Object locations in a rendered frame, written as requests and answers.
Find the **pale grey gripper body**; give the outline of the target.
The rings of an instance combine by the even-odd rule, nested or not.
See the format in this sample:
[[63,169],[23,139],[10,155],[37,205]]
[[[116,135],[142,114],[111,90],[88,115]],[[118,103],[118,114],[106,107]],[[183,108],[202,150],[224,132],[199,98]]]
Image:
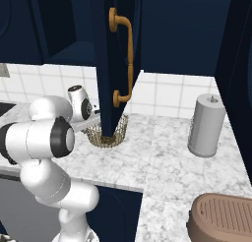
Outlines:
[[86,131],[89,127],[93,127],[99,124],[100,124],[100,115],[95,113],[92,114],[88,120],[70,123],[75,133],[78,133],[80,131]]

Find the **navy cabinet door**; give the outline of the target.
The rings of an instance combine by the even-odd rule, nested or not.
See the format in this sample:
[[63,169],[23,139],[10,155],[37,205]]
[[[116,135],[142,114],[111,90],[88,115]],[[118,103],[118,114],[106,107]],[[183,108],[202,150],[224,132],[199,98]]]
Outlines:
[[94,53],[100,108],[102,135],[112,137],[126,102],[113,105],[113,94],[121,96],[128,91],[128,28],[109,28],[109,9],[115,8],[118,16],[126,17],[132,25],[133,85],[141,71],[142,0],[90,0],[94,33]]

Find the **navy base cabinet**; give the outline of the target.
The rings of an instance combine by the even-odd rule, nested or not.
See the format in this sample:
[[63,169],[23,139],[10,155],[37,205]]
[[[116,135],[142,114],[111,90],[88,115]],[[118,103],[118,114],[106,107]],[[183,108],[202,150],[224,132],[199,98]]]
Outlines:
[[87,213],[99,242],[135,242],[143,194],[141,192],[97,187],[99,201]]

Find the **navy tall cabinet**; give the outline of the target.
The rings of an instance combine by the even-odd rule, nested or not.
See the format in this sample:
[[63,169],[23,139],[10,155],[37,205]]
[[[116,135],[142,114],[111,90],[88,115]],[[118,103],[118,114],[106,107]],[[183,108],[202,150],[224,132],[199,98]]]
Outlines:
[[252,185],[252,0],[231,0],[216,83]]

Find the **black hob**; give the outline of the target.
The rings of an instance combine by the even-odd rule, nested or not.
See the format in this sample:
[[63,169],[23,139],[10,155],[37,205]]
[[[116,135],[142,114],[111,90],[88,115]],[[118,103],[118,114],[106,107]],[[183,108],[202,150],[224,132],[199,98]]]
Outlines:
[[12,109],[15,106],[15,103],[5,103],[0,102],[0,117],[3,116],[6,112]]

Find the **grey dishwasher front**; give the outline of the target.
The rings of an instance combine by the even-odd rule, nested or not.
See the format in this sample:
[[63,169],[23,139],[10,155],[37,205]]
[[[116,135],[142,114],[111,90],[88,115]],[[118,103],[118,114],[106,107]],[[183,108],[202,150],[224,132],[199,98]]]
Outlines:
[[52,242],[60,231],[58,209],[38,203],[12,176],[0,175],[0,221],[21,242]]

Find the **grey paper towel roll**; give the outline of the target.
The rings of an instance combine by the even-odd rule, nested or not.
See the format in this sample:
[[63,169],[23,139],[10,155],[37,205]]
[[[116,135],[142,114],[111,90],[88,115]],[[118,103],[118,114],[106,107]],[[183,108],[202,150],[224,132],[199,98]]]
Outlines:
[[188,138],[188,150],[199,157],[214,156],[225,116],[221,97],[213,93],[197,97]]

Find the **navy open wall cabinet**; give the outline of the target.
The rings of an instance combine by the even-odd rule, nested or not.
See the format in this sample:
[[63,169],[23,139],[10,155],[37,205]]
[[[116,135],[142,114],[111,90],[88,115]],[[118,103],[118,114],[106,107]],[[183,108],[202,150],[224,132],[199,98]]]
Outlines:
[[90,0],[0,0],[0,62],[93,66]]

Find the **grey wall socket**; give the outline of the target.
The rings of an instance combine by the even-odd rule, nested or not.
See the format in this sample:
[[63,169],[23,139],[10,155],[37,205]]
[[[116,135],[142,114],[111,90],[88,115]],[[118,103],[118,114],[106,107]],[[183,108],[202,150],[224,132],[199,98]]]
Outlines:
[[5,77],[5,78],[10,77],[6,63],[0,63],[0,77]]

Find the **navy closed wall cabinet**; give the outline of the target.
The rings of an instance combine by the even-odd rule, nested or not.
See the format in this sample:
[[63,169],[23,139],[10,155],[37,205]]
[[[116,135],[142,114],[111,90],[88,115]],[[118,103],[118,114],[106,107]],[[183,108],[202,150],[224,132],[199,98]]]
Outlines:
[[142,69],[212,76],[229,4],[230,0],[143,0]]

